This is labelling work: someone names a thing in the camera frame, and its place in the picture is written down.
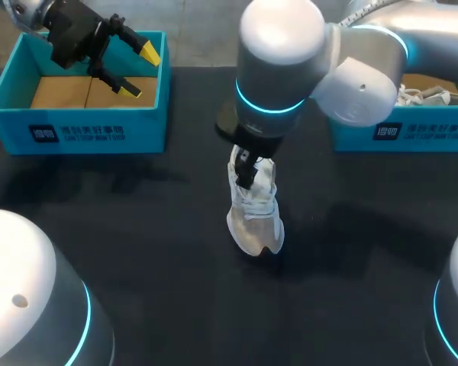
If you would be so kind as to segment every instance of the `blue cardboard box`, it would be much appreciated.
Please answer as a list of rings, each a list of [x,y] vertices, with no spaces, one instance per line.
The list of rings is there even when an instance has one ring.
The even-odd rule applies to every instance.
[[[153,108],[30,109],[41,77],[87,76],[88,65],[64,70],[50,60],[51,45],[22,34],[0,78],[0,139],[6,150],[12,155],[161,153],[171,78],[166,34],[138,33],[160,55],[158,67],[118,37],[112,37],[103,60],[115,75],[157,77]]]
[[[458,153],[458,106],[395,107],[374,127],[329,124],[338,152]]]

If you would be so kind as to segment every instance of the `small hole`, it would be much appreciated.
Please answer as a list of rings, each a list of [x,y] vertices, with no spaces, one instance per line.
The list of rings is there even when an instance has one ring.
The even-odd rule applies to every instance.
[[[16,6],[14,7],[15,11],[19,14],[23,14],[25,13],[25,9],[22,7],[22,5],[20,4],[16,4]]]
[[[15,295],[13,298],[12,298],[12,303],[16,306],[16,307],[20,307],[22,309],[24,309],[25,307],[28,307],[29,306],[29,303],[27,301],[27,299],[22,296],[22,295]]]

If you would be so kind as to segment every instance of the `white sneaker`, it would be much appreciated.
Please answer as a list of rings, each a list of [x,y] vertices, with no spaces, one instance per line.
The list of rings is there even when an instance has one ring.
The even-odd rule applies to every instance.
[[[440,86],[421,91],[401,85],[395,105],[449,105],[450,102],[451,93]]]
[[[275,199],[275,163],[261,159],[256,163],[258,172],[250,190],[236,184],[234,162],[239,147],[234,146],[227,164],[231,186],[232,207],[227,214],[227,225],[236,244],[248,255],[257,257],[268,248],[278,254],[283,246],[285,231]]]

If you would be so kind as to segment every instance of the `printed logo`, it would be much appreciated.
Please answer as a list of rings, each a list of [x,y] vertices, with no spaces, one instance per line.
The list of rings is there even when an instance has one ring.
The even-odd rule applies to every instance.
[[[36,143],[58,143],[59,139],[56,135],[54,127],[50,124],[37,124],[29,126],[29,131]]]
[[[382,123],[377,124],[373,139],[375,141],[395,141],[398,139],[402,124],[397,123]]]

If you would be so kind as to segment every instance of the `cardboard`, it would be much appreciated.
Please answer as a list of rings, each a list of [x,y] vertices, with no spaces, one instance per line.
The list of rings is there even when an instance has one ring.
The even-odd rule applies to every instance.
[[[402,79],[402,84],[404,84],[407,89],[419,89],[421,91],[424,91],[435,86],[440,86],[442,88],[445,88],[449,92],[458,92],[458,88],[452,82],[419,74],[404,75],[404,78]]]
[[[31,109],[84,108],[91,82],[89,76],[42,77]]]
[[[115,94],[111,88],[100,79],[93,79],[87,108],[153,108],[156,100],[157,78],[133,77],[126,78],[142,91],[139,98]]]

